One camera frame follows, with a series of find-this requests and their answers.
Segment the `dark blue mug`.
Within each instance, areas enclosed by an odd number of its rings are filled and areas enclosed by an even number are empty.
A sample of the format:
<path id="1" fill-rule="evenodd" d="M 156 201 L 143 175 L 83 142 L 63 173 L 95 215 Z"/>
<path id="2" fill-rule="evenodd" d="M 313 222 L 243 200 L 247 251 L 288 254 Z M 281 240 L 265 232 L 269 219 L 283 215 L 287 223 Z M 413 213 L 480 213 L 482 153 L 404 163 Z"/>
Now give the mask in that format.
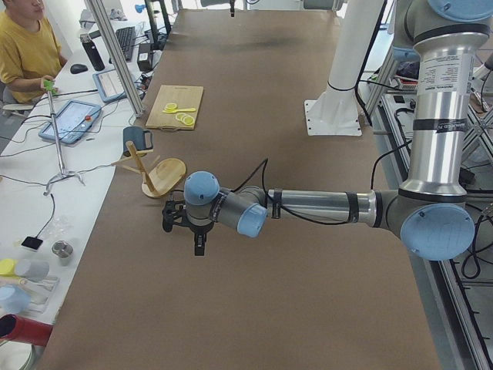
<path id="1" fill-rule="evenodd" d="M 122 132 L 123 156 L 129 157 L 126 143 L 132 141 L 137 151 L 153 149 L 153 133 L 138 126 L 127 126 Z"/>

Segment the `wooden cup rack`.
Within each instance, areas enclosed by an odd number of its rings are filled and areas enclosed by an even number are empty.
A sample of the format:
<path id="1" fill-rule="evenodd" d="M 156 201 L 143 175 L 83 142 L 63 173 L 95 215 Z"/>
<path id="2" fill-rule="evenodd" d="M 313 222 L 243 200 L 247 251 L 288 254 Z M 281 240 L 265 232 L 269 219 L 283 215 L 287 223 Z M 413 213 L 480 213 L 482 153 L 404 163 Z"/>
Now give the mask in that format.
<path id="1" fill-rule="evenodd" d="M 153 149 L 138 150 L 132 140 L 126 141 L 126 149 L 130 156 L 112 163 L 113 166 L 122 167 L 142 177 L 141 190 L 150 198 L 160 198 L 172 191 L 186 175 L 186 164 L 177 158 L 161 160 L 158 155 L 151 164 L 152 169 L 147 170 L 142 157 L 152 153 Z"/>

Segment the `small steel cup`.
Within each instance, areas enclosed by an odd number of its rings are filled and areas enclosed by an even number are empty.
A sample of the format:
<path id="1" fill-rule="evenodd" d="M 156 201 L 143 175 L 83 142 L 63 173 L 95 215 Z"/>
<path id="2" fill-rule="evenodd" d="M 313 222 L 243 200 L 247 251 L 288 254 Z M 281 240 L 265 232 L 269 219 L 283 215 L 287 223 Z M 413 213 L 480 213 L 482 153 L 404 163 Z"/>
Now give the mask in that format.
<path id="1" fill-rule="evenodd" d="M 74 250 L 67 241 L 58 240 L 52 245 L 52 253 L 58 258 L 62 266 L 67 266 L 72 260 Z"/>

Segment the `grey cup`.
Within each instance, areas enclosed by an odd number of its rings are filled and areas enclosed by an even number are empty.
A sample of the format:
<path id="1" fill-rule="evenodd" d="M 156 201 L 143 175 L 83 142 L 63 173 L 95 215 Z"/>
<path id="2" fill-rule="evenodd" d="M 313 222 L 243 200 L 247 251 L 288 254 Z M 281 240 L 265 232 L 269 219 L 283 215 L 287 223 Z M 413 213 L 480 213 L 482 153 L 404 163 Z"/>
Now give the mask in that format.
<path id="1" fill-rule="evenodd" d="M 21 259 L 15 266 L 15 274 L 30 281 L 42 281 L 49 274 L 49 263 L 46 261 Z"/>

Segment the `yellow cup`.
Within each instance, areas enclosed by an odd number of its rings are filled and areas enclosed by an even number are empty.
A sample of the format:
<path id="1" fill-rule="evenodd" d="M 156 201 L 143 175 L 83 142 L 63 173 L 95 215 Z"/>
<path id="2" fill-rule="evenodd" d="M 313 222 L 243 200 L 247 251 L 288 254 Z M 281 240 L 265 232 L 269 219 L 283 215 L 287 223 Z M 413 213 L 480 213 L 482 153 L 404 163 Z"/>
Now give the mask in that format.
<path id="1" fill-rule="evenodd" d="M 5 258 L 0 260 L 0 275 L 1 276 L 15 276 L 15 267 L 18 261 L 11 258 Z"/>

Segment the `light blue cup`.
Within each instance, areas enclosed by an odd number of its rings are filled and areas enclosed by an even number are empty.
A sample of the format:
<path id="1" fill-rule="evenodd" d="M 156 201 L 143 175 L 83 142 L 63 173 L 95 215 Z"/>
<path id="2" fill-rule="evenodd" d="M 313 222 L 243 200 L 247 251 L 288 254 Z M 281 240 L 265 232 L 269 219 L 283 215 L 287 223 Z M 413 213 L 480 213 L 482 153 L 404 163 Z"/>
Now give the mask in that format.
<path id="1" fill-rule="evenodd" d="M 1 286 L 1 308 L 9 314 L 24 311 L 31 303 L 31 296 L 17 285 Z"/>

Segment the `bamboo cutting board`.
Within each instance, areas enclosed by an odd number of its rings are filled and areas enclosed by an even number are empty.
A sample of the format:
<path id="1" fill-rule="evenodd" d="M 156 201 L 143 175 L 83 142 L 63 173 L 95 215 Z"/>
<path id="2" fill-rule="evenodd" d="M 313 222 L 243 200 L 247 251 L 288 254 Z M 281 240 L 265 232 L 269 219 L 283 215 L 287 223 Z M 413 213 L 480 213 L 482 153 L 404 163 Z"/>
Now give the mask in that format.
<path id="1" fill-rule="evenodd" d="M 161 85 L 145 127 L 194 130 L 203 97 L 202 86 Z"/>

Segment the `black keyboard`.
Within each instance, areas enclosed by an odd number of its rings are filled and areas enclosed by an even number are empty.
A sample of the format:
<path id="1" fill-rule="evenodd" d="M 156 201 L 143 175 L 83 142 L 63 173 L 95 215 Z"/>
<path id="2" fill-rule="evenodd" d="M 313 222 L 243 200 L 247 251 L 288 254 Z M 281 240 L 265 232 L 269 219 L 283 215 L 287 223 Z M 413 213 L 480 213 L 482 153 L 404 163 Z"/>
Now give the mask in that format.
<path id="1" fill-rule="evenodd" d="M 132 60 L 133 48 L 135 45 L 136 28 L 134 26 L 120 28 L 115 31 L 115 35 L 124 59 L 127 62 L 130 62 Z"/>

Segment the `lemon slice lower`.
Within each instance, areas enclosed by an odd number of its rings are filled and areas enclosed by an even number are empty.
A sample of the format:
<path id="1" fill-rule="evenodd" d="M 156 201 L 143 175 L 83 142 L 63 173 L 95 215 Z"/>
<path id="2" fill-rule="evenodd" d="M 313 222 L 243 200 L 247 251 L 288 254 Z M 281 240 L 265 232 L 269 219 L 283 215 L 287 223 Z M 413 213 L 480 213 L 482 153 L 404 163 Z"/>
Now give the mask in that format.
<path id="1" fill-rule="evenodd" d="M 188 127 L 194 126 L 196 122 L 195 118 L 187 113 L 176 113 L 175 119 L 178 122 L 182 123 L 184 126 L 188 126 Z"/>

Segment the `lemon slice group upper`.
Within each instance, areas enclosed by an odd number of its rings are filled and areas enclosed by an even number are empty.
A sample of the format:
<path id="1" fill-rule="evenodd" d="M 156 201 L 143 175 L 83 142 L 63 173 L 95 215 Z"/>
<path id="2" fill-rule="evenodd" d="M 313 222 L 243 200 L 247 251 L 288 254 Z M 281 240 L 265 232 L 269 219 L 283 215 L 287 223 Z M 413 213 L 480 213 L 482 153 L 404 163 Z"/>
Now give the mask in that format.
<path id="1" fill-rule="evenodd" d="M 173 113 L 177 110 L 178 105 L 176 103 L 167 103 L 163 110 L 164 113 Z"/>

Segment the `yellow plastic knife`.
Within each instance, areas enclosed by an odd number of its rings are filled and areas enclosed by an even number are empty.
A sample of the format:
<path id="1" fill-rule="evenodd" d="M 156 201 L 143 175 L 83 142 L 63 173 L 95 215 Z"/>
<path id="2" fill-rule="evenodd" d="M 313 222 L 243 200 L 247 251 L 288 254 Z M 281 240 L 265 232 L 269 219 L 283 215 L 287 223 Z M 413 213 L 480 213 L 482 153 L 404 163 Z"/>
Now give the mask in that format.
<path id="1" fill-rule="evenodd" d="M 162 113 L 175 114 L 175 113 L 194 113 L 196 108 L 185 108 L 185 109 L 164 109 Z"/>

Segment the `black water bottle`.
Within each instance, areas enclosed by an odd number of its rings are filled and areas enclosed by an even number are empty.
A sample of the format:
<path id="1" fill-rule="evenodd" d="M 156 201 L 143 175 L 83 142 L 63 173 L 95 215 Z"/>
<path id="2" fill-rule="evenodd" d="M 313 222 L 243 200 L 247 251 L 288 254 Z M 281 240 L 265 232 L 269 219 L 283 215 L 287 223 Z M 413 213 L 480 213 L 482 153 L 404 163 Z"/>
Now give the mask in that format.
<path id="1" fill-rule="evenodd" d="M 99 54 L 96 44 L 93 42 L 89 34 L 81 34 L 79 38 L 94 70 L 97 72 L 104 70 L 105 64 Z"/>

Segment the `metal stand with rod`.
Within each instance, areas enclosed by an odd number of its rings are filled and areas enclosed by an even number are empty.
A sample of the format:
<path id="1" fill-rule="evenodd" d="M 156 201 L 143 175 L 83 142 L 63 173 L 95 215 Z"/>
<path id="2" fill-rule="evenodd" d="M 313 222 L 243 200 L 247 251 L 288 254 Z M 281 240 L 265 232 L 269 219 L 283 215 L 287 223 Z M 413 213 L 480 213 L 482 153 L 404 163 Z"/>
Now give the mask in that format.
<path id="1" fill-rule="evenodd" d="M 54 175 L 48 183 L 45 185 L 45 191 L 43 193 L 44 196 L 48 196 L 52 192 L 52 186 L 54 183 L 66 180 L 68 178 L 75 177 L 78 179 L 78 181 L 84 185 L 84 180 L 82 178 L 82 174 L 77 171 L 71 171 L 67 170 L 65 168 L 65 162 L 62 156 L 62 148 L 61 148 L 61 142 L 59 139 L 59 133 L 58 133 L 58 126 L 56 122 L 56 113 L 55 113 L 55 108 L 54 108 L 54 102 L 53 102 L 53 93 L 55 92 L 55 87 L 54 87 L 54 81 L 51 79 L 42 79 L 42 87 L 44 88 L 45 92 L 47 93 L 47 97 L 49 100 L 49 110 L 50 110 L 50 120 L 51 120 L 51 126 L 53 128 L 53 133 L 54 133 L 54 138 L 55 138 L 55 148 L 57 152 L 57 157 L 58 157 L 58 165 L 59 165 L 59 172 Z"/>

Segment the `blue teach pendant far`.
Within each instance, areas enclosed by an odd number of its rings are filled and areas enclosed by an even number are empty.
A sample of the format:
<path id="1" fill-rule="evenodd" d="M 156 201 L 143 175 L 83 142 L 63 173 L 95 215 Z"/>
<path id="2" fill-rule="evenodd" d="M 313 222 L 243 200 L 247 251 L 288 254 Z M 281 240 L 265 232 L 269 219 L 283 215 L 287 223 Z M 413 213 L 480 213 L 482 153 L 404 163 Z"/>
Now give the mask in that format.
<path id="1" fill-rule="evenodd" d="M 126 98 L 125 90 L 115 69 L 93 73 L 92 79 L 104 103 Z"/>

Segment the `blue teach pendant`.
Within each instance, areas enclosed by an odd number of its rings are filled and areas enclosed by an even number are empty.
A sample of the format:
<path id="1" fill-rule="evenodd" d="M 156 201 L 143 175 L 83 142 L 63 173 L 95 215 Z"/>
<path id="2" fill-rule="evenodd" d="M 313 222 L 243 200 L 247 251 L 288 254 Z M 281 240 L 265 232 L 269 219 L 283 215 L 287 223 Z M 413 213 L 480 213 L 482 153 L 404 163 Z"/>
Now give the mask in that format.
<path id="1" fill-rule="evenodd" d="M 59 142 L 72 145 L 85 135 L 99 118 L 100 105 L 71 99 L 56 114 Z"/>
<path id="2" fill-rule="evenodd" d="M 125 90 L 115 69 L 93 73 L 92 79 L 104 103 L 126 98 Z"/>

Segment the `small black pad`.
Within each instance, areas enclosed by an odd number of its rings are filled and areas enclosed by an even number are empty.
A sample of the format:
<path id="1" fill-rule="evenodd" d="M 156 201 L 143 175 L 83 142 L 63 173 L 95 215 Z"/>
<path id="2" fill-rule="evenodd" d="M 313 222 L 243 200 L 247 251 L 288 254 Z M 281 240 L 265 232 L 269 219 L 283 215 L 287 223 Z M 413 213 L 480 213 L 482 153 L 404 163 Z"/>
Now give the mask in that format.
<path id="1" fill-rule="evenodd" d="M 23 247 L 28 248 L 32 251 L 37 251 L 41 245 L 43 244 L 43 240 L 38 237 L 27 236 L 22 242 L 21 245 Z"/>

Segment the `blue teach pendant near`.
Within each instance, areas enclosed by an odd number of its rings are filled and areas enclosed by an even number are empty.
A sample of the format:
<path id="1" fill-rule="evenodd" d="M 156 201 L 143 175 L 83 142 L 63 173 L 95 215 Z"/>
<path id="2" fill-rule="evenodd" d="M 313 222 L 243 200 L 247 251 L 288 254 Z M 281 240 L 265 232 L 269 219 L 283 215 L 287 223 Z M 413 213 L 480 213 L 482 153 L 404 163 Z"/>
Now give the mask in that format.
<path id="1" fill-rule="evenodd" d="M 59 142 L 72 145 L 85 135 L 99 118 L 100 105 L 71 99 L 56 114 Z"/>

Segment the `black computer mouse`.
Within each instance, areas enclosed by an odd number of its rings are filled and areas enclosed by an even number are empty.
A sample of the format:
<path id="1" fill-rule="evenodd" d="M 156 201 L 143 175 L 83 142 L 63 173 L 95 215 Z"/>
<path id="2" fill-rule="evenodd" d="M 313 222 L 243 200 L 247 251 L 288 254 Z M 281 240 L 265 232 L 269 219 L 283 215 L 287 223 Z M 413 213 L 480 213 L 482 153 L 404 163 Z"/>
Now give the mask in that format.
<path id="1" fill-rule="evenodd" d="M 86 65 L 76 63 L 70 66 L 70 72 L 71 74 L 79 74 L 83 72 L 87 72 L 89 69 Z"/>

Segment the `person in yellow shirt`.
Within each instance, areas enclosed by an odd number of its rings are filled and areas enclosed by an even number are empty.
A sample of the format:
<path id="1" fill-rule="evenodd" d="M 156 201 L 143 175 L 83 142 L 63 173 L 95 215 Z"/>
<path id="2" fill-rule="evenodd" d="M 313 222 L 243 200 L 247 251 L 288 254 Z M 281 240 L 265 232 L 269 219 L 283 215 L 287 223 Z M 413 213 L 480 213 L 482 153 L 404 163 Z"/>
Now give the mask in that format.
<path id="1" fill-rule="evenodd" d="M 67 59 L 45 17 L 42 1 L 4 1 L 1 12 L 1 82 L 17 103 L 30 103 L 45 93 Z"/>

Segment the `red bottle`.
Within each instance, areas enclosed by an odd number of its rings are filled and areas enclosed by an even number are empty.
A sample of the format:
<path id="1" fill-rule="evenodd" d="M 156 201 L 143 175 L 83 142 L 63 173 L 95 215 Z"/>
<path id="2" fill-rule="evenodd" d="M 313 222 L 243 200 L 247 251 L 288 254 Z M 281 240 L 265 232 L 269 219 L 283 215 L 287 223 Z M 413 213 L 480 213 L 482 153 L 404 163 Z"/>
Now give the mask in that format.
<path id="1" fill-rule="evenodd" d="M 45 347 L 53 326 L 15 314 L 1 317 L 1 339 Z"/>

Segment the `aluminium frame post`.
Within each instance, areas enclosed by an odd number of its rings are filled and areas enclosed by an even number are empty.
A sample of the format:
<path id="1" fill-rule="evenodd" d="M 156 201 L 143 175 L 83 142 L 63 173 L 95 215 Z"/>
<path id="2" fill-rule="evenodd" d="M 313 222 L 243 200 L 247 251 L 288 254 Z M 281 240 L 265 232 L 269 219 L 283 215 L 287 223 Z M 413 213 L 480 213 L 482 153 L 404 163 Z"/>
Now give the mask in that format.
<path id="1" fill-rule="evenodd" d="M 144 113 L 143 104 L 139 97 L 139 92 L 131 77 L 112 24 L 106 13 L 104 4 L 101 0 L 88 0 L 87 3 L 99 31 L 101 32 L 102 39 L 108 50 L 109 56 L 112 59 L 112 64 L 114 65 L 119 76 L 119 80 L 122 84 L 126 97 L 130 102 L 134 115 L 136 118 L 139 118 Z"/>

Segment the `white pedestal column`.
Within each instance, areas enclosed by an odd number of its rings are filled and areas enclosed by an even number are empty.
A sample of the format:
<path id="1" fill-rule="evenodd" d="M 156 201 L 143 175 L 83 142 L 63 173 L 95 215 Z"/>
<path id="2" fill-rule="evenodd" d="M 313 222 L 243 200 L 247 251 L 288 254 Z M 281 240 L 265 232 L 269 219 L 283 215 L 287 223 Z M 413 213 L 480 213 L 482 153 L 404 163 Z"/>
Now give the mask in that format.
<path id="1" fill-rule="evenodd" d="M 385 1 L 348 2 L 327 87 L 316 100 L 304 102 L 308 135 L 362 134 L 356 100 L 357 84 L 385 7 Z"/>

